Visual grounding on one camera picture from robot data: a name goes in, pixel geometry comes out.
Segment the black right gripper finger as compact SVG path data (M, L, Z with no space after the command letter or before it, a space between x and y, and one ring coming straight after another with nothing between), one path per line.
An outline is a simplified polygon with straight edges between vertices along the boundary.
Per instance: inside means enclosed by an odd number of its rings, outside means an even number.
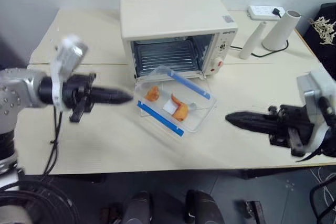
M233 112L225 116L225 119L230 123L243 123L243 122L268 122L275 119L274 115L261 114L249 111Z
M259 133L274 133L275 126L272 123L267 123L263 121L253 121L253 120L231 120L232 125L252 132Z

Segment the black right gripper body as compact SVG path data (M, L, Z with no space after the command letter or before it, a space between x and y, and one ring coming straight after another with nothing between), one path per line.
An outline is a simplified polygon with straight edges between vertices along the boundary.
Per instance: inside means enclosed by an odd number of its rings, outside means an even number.
M304 148L308 145L314 128L306 106L270 106L268 112L277 123L276 131L269 134L270 144L289 148L292 156L305 156L307 151Z

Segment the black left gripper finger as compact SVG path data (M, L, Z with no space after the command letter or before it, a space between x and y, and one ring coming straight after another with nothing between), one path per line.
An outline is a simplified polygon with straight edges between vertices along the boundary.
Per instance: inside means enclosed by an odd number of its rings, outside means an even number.
M132 98L133 96L121 89L93 87L91 95L95 98Z
M126 97L126 96L117 96L117 97L103 97L97 96L91 98L92 102L94 103L102 103L102 104L124 104L129 101L133 100L133 97Z

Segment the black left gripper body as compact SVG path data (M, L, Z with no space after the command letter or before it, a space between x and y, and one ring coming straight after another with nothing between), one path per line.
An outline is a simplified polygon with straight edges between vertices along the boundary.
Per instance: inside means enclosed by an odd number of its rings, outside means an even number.
M80 122L84 113L90 113L94 102L91 101L92 83L97 74L73 74L62 88L62 101L67 109L72 110L70 122Z

